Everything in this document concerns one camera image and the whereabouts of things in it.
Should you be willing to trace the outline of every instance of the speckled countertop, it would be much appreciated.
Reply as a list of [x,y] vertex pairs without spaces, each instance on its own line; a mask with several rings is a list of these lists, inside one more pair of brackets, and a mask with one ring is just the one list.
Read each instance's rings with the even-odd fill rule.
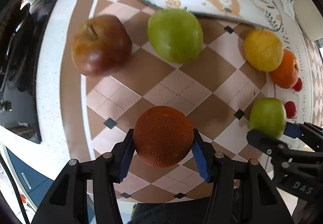
[[60,76],[67,29],[76,2],[57,1],[40,50],[36,96],[42,142],[35,144],[0,126],[0,141],[26,164],[51,179],[70,160],[60,107]]

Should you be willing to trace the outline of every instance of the stove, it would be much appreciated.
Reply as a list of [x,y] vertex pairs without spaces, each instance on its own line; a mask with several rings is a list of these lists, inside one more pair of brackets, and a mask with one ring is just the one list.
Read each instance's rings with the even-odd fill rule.
[[36,74],[45,29],[57,0],[40,0],[18,12],[6,48],[0,49],[0,124],[39,144]]

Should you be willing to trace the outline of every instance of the cabinet handle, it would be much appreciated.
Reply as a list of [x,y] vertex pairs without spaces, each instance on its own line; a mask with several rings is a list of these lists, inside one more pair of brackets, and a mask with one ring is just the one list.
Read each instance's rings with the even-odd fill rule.
[[24,180],[25,180],[25,182],[26,182],[26,184],[27,184],[28,188],[31,190],[31,185],[29,184],[29,182],[28,182],[28,180],[27,180],[27,178],[26,178],[26,176],[25,176],[24,172],[21,172],[21,175],[22,175],[22,177],[24,178]]

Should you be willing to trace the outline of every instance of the green apple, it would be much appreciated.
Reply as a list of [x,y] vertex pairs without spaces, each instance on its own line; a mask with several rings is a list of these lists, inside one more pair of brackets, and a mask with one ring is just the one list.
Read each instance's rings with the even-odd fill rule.
[[249,129],[257,129],[280,138],[286,126],[286,111],[277,98],[262,98],[251,109]]
[[184,64],[201,52],[203,31],[197,18],[181,9],[157,10],[148,21],[148,38],[165,60]]

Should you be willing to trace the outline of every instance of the blue gripper pad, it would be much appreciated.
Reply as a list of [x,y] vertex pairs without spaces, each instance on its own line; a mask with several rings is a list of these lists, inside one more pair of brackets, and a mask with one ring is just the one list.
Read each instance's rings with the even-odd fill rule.
[[208,183],[210,180],[210,175],[207,172],[206,159],[205,159],[205,156],[203,155],[200,145],[197,143],[195,139],[192,145],[192,153],[193,153],[197,168],[199,170],[200,176],[204,178],[205,182]]
[[284,131],[284,135],[291,137],[292,139],[295,138],[301,138],[302,137],[302,132],[299,128],[299,126],[297,126],[296,124],[292,124],[287,122],[286,123],[286,127],[285,127],[285,131]]
[[120,172],[119,172],[120,181],[123,181],[123,179],[127,176],[134,153],[135,153],[135,146],[131,138],[123,153],[123,156],[120,162]]

